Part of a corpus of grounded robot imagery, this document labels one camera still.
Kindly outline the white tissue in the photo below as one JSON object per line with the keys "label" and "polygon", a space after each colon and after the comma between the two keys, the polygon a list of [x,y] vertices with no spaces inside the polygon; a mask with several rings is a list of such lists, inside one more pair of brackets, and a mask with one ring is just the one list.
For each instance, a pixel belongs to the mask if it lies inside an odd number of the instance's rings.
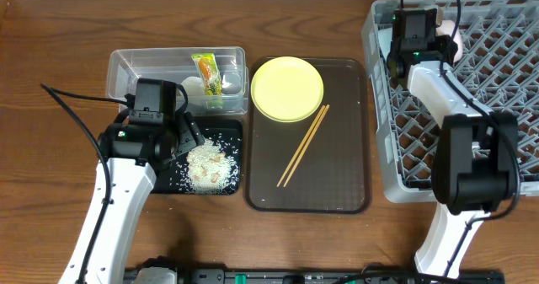
{"label": "white tissue", "polygon": [[207,107],[204,84],[199,77],[190,76],[186,78],[181,85],[188,95],[189,105],[203,108]]}

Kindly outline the light blue bowl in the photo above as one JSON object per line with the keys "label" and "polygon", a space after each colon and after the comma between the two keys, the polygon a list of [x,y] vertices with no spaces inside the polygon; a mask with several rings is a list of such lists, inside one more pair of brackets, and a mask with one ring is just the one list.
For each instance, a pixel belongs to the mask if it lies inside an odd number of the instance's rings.
{"label": "light blue bowl", "polygon": [[383,61],[387,61],[388,55],[391,51],[392,44],[392,28],[385,28],[378,30],[378,44]]}

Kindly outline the green orange snack wrapper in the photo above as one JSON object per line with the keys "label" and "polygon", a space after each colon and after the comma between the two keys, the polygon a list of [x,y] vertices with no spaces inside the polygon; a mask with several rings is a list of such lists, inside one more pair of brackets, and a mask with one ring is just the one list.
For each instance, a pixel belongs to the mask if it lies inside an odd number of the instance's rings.
{"label": "green orange snack wrapper", "polygon": [[213,53],[195,53],[191,56],[204,85],[206,95],[221,96],[222,80]]}

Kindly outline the yellow round plate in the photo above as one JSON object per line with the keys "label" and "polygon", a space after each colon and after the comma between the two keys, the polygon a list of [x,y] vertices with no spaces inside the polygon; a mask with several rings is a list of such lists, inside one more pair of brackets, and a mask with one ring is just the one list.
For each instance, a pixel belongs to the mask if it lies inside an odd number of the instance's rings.
{"label": "yellow round plate", "polygon": [[273,121],[302,121],[318,109],[323,96],[321,74],[298,57],[269,59],[252,78],[252,101],[262,115]]}

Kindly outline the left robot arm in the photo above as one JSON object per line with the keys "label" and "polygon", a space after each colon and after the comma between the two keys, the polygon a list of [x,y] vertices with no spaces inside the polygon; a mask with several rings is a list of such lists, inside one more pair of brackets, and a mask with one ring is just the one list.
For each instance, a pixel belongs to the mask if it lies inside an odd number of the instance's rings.
{"label": "left robot arm", "polygon": [[157,181],[147,159],[111,153],[96,169],[93,198],[61,283],[119,283],[141,210]]}

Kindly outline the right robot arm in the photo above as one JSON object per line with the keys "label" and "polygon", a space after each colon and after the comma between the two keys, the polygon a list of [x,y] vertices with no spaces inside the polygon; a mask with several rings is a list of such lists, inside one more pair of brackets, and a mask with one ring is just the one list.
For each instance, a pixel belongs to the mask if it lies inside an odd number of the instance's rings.
{"label": "right robot arm", "polygon": [[479,228],[501,217],[502,201],[518,199],[517,121],[476,101],[457,81],[451,67],[462,57],[459,36],[386,29],[380,48],[391,76],[440,128],[431,169],[436,210],[414,263],[422,274],[456,279]]}

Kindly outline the black plastic waste tray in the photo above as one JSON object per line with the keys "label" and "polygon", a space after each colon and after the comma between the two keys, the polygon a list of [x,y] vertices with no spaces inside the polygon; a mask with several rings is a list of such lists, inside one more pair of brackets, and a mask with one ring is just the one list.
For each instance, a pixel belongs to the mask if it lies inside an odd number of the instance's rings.
{"label": "black plastic waste tray", "polygon": [[204,143],[176,158],[158,177],[155,194],[231,195],[239,186],[243,127],[230,117],[197,117]]}

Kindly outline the grey dishwasher rack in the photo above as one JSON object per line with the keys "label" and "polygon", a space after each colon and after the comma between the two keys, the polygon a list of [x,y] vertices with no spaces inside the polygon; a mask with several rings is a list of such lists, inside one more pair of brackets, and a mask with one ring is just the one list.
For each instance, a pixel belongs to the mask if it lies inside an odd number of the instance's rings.
{"label": "grey dishwasher rack", "polygon": [[[391,28],[398,0],[371,5],[362,42],[376,106],[376,144],[385,197],[394,203],[435,199],[430,166],[439,127],[409,91],[391,83],[378,30]],[[462,59],[453,72],[481,103],[518,119],[521,193],[538,194],[538,0],[411,0],[460,20]]]}

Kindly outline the clear plastic waste bin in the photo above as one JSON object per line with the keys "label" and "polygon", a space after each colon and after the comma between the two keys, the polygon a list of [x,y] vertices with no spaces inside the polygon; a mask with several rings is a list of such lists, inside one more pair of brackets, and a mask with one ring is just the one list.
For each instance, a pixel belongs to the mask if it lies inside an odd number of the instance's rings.
{"label": "clear plastic waste bin", "polygon": [[222,95],[206,95],[207,107],[187,105],[195,116],[244,115],[248,112],[249,81],[246,56],[239,46],[175,47],[113,51],[109,58],[107,95],[123,99],[136,92],[139,78],[166,80],[181,84],[190,76],[199,77],[191,56],[213,53],[221,74]]}

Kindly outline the pile of rice leftovers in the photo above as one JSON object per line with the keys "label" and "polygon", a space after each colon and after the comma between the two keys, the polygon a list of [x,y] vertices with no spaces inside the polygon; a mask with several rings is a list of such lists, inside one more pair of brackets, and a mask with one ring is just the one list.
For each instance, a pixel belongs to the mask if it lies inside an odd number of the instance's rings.
{"label": "pile of rice leftovers", "polygon": [[176,163],[169,186],[181,194],[231,195],[236,192],[241,174],[237,138],[208,137]]}

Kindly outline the brown plastic serving tray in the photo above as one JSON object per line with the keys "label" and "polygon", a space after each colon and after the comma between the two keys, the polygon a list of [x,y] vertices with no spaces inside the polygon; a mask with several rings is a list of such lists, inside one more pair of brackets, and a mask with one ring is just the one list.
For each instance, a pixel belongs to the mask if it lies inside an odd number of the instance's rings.
{"label": "brown plastic serving tray", "polygon": [[371,200],[365,70],[353,59],[308,62],[321,74],[329,110],[300,163],[291,159],[313,118],[279,123],[250,110],[245,200],[261,212],[363,212]]}

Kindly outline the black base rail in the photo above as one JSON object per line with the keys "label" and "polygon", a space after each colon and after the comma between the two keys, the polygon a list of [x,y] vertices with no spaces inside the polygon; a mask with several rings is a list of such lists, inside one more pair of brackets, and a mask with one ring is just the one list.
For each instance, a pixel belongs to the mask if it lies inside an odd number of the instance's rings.
{"label": "black base rail", "polygon": [[370,264],[360,271],[323,270],[230,270],[223,265],[195,269],[177,265],[159,256],[138,268],[125,270],[122,283],[175,284],[333,284],[333,283],[472,283],[504,284],[499,271],[464,271],[456,279],[427,276],[417,271],[399,271],[380,264]]}

